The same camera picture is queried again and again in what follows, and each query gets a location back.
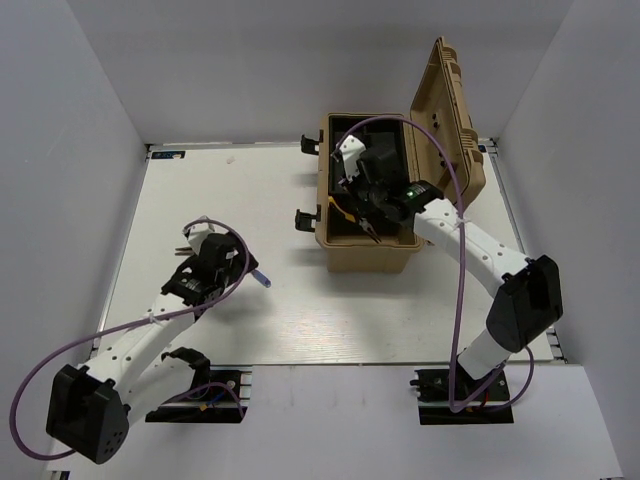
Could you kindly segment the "orange handled tool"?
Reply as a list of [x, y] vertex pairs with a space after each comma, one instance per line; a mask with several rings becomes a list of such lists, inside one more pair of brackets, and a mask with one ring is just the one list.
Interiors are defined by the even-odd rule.
[[176, 256], [190, 256], [193, 254], [193, 250], [191, 247], [176, 247], [174, 254]]

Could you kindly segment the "yellow black needle-nose pliers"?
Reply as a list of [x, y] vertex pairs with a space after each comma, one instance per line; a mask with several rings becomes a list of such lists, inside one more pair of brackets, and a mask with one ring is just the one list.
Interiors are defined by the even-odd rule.
[[358, 225], [374, 242], [380, 244], [381, 238], [371, 223], [358, 213], [352, 213], [339, 205], [333, 196], [328, 197], [328, 204], [333, 207], [346, 221]]

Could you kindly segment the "tan plastic toolbox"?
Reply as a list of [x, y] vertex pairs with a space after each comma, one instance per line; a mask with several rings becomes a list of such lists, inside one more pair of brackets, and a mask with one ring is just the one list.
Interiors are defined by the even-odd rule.
[[410, 112], [330, 113], [301, 150], [318, 158], [316, 210], [297, 212], [334, 273], [404, 270], [425, 242], [420, 201], [469, 206], [484, 188], [484, 158], [464, 97], [456, 50], [436, 39]]

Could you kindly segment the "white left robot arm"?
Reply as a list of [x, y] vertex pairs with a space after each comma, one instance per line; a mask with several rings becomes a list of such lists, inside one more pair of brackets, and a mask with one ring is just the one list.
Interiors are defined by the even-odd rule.
[[258, 263], [231, 232], [192, 227], [186, 237], [192, 253], [161, 287], [142, 325], [54, 377], [46, 431], [96, 464], [110, 460], [130, 427], [164, 401], [181, 393], [199, 399], [210, 390], [209, 359], [175, 340]]

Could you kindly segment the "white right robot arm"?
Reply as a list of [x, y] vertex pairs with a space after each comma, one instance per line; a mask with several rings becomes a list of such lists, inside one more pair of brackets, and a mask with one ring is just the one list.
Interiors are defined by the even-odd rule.
[[523, 350], [563, 315], [559, 267], [546, 255], [532, 259], [460, 217], [444, 193], [425, 180], [408, 181], [392, 169], [387, 147], [367, 149], [350, 136], [340, 147], [342, 186], [360, 216], [381, 214], [444, 250], [470, 273], [493, 303], [482, 332], [457, 350], [453, 390], [472, 399], [488, 385], [488, 375]]

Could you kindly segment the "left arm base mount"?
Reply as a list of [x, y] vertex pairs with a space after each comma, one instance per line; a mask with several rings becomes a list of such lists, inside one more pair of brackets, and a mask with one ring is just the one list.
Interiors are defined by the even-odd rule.
[[147, 414], [150, 424], [240, 424], [251, 395], [252, 368], [212, 367], [206, 378], [194, 378], [195, 393]]

